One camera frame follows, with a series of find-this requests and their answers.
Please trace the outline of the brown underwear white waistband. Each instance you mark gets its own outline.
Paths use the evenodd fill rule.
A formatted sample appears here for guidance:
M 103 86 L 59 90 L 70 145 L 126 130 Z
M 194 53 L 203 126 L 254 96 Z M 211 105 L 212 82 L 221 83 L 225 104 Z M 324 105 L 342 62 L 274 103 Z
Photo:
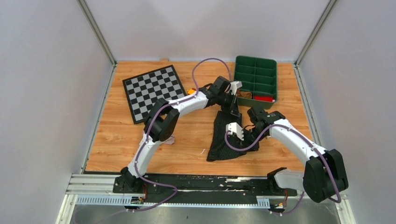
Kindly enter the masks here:
M 237 90 L 237 95 L 240 98 L 247 98 L 247 99 L 252 99 L 253 98 L 253 94 L 249 91 L 241 91 L 241 90 Z

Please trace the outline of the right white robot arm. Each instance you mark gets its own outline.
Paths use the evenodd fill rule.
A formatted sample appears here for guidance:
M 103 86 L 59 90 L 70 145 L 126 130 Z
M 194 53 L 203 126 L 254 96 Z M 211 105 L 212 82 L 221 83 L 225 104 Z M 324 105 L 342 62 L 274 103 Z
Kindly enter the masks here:
M 308 139 L 278 111 L 267 112 L 257 105 L 248 109 L 253 125 L 244 131 L 243 142 L 249 150 L 259 141 L 271 137 L 286 146 L 303 164 L 304 170 L 279 168 L 268 173 L 267 190 L 278 195 L 284 189 L 305 192 L 311 200 L 320 203 L 330 199 L 339 203 L 340 193 L 349 187 L 342 154 L 328 150 Z

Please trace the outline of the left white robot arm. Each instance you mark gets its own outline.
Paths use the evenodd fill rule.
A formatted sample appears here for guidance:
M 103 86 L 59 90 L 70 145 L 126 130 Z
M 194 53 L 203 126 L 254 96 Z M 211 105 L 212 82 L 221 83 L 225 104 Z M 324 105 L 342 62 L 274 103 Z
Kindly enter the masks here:
M 161 144 L 174 142 L 173 132 L 180 117 L 195 110 L 213 105 L 236 117 L 240 116 L 237 106 L 237 90 L 241 81 L 229 81 L 219 76 L 214 83 L 207 84 L 189 95 L 177 100 L 158 100 L 151 109 L 143 130 L 143 138 L 132 161 L 120 171 L 114 186 L 122 191 L 139 192 L 143 187 L 142 176 Z

